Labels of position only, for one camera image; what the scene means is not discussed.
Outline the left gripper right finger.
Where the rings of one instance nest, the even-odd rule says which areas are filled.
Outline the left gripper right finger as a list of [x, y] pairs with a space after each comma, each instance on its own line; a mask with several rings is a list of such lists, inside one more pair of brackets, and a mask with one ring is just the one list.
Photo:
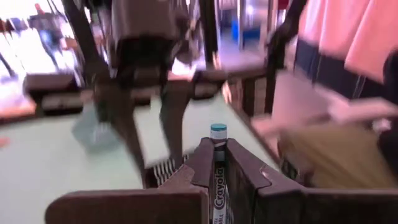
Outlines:
[[301, 186], [228, 139], [226, 182], [234, 224], [300, 224]]

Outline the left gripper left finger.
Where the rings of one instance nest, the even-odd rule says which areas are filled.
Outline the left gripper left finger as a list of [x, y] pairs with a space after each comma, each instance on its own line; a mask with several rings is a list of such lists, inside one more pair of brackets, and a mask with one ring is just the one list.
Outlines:
[[195, 189], [208, 193], [211, 184], [213, 153], [214, 145], [211, 139], [201, 139], [189, 159], [160, 186], [160, 189]]

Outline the black plastic basket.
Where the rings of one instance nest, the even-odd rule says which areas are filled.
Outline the black plastic basket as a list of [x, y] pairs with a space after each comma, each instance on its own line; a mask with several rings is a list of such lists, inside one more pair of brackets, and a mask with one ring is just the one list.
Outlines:
[[158, 187], [169, 180], [170, 177], [179, 170], [175, 165], [174, 159], [166, 159], [162, 162], [158, 162], [150, 169], [154, 175], [156, 186]]

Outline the teal crayon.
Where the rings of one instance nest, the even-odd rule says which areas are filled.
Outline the teal crayon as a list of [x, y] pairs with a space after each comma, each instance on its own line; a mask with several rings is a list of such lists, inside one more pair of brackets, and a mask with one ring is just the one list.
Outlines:
[[226, 183], [227, 125], [215, 123], [210, 126], [210, 139], [214, 145], [213, 161], [213, 224], [233, 224]]

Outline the person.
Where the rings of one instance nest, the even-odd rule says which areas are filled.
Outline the person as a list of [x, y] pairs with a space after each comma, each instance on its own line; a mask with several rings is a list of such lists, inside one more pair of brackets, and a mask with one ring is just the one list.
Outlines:
[[284, 129], [271, 146], [279, 167], [304, 185], [336, 189], [398, 189], [398, 48], [383, 77], [392, 112], [362, 107], [342, 123]]

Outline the teal plastic bin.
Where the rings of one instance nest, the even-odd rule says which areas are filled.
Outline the teal plastic bin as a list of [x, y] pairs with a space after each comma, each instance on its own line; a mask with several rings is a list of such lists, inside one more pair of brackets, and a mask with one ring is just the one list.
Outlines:
[[82, 113], [72, 127], [72, 134], [88, 152], [115, 149], [121, 145], [111, 125], [98, 121], [92, 103], [83, 107]]

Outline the green table mat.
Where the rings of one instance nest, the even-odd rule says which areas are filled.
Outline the green table mat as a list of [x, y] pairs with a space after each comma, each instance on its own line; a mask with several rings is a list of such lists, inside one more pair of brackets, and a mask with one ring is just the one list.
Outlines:
[[[160, 100], [134, 116], [143, 155], [149, 165], [168, 157], [159, 123]], [[57, 197], [76, 190], [141, 189], [141, 177], [124, 145], [89, 151], [73, 136], [78, 116], [37, 119], [6, 126], [0, 137], [0, 224], [44, 224], [44, 213]], [[228, 137], [272, 168], [278, 166], [222, 96], [191, 101], [183, 121], [184, 152], [210, 134], [210, 125], [224, 123]]]

